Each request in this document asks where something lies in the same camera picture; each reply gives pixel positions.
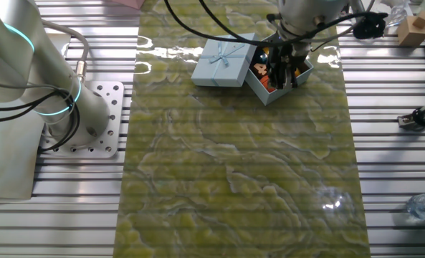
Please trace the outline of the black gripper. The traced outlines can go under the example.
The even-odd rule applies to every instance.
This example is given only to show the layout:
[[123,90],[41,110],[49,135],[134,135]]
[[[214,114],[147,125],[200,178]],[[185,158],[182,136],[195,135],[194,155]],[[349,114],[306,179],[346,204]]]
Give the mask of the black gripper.
[[[272,66],[287,66],[285,70],[284,88],[297,88],[297,67],[306,59],[307,50],[304,45],[288,44],[281,47],[271,47],[269,50],[269,64]],[[268,69],[268,85],[274,89],[283,88],[283,68],[270,67]]]

